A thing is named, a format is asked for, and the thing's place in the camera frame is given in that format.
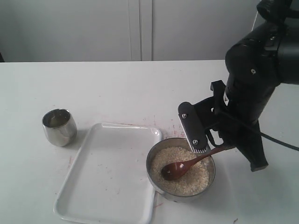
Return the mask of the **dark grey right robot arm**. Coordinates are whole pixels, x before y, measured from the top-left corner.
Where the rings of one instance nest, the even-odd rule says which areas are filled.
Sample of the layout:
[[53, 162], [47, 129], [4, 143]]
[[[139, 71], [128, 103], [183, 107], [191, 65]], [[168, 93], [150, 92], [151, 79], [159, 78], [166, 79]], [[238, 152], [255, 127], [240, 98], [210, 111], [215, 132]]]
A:
[[193, 153], [237, 148], [251, 171], [268, 166], [258, 119], [277, 86], [299, 82], [299, 30], [285, 24], [287, 18], [299, 16], [291, 4], [260, 1], [257, 11], [264, 22], [226, 53], [227, 82], [212, 82], [209, 98], [179, 105], [180, 122]]

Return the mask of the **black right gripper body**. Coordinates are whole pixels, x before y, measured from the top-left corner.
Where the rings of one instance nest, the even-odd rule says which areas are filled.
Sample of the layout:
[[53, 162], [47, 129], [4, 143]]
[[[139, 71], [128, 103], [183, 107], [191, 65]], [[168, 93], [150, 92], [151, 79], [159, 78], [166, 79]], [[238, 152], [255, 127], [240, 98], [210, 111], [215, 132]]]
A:
[[212, 82], [213, 96], [193, 106], [205, 134], [209, 135], [210, 129], [217, 131], [224, 146], [236, 147], [246, 157], [252, 172], [265, 169], [268, 162], [264, 154], [259, 122], [255, 121], [245, 127], [236, 114], [228, 111], [223, 99], [225, 87], [221, 80]]

